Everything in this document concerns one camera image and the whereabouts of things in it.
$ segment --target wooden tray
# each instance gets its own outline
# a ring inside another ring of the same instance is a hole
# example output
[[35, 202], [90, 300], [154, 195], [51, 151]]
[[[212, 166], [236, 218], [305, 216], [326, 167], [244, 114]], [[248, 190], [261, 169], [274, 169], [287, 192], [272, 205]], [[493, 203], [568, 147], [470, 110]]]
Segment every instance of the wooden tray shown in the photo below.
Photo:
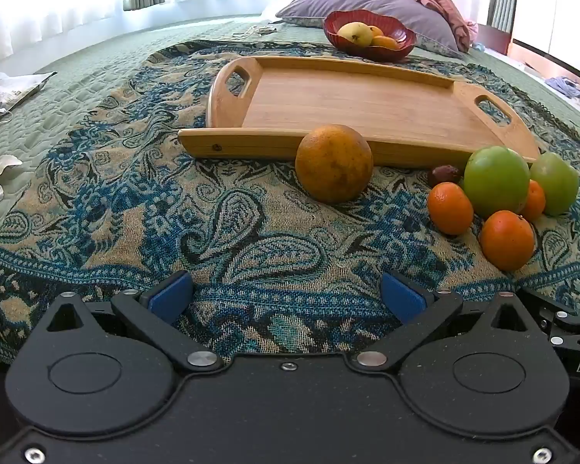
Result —
[[[238, 96], [226, 86], [238, 73]], [[510, 117], [497, 125], [477, 103]], [[539, 157], [524, 122], [479, 85], [392, 66], [312, 57], [241, 57], [219, 72], [208, 100], [208, 128], [181, 129], [195, 158], [293, 160], [305, 134], [327, 123], [366, 138], [375, 165], [464, 167], [475, 150], [504, 145], [528, 162]]]

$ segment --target green tomato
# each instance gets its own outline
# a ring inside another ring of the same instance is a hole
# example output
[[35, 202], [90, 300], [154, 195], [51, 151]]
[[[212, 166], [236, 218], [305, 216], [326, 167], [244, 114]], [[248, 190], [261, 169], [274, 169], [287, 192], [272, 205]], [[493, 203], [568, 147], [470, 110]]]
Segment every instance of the green tomato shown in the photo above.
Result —
[[502, 210], [519, 213], [526, 203], [529, 180], [528, 165], [514, 150], [482, 148], [468, 159], [464, 193], [483, 218]]
[[544, 189], [546, 215], [561, 215], [576, 202], [580, 177], [578, 172], [557, 154], [548, 151], [540, 155], [531, 166], [531, 179]]

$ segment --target clothing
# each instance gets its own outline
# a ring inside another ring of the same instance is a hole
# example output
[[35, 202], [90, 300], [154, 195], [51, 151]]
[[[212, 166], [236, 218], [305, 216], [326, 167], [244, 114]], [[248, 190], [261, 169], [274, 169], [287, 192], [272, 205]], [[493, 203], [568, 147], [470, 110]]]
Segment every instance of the clothing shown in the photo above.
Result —
[[567, 77], [547, 78], [545, 82], [550, 87], [570, 99], [573, 97], [580, 97], [580, 87], [573, 80], [570, 80]]

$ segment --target pillow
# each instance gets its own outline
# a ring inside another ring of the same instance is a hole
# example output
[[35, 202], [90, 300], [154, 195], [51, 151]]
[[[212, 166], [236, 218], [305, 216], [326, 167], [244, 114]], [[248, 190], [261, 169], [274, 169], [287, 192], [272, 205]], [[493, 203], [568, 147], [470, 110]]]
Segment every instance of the pillow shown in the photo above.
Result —
[[322, 27], [322, 22], [334, 10], [366, 9], [395, 17], [417, 33], [417, 46], [437, 54], [462, 58], [449, 23], [415, 0], [294, 0], [277, 12], [276, 17], [291, 24]]

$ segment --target patterned throw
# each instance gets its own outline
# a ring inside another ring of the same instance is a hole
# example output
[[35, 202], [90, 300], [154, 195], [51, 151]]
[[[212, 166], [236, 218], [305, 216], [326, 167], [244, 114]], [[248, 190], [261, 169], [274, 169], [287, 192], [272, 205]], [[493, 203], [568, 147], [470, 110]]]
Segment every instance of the patterned throw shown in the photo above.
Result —
[[[312, 44], [179, 44], [49, 152], [0, 230], [0, 358], [12, 360], [62, 291], [104, 300], [181, 268], [196, 293], [175, 326], [225, 358], [367, 346], [399, 325], [379, 298], [390, 268], [467, 299], [527, 285], [580, 313], [580, 194], [569, 217], [536, 224], [532, 260], [506, 275], [481, 254], [478, 218], [461, 237], [434, 229], [425, 171], [376, 168], [360, 199], [331, 207], [303, 192], [290, 162], [187, 155], [177, 130], [204, 126], [220, 68], [257, 54], [344, 57]], [[491, 71], [412, 57], [400, 66], [483, 85], [580, 171], [576, 132]]]

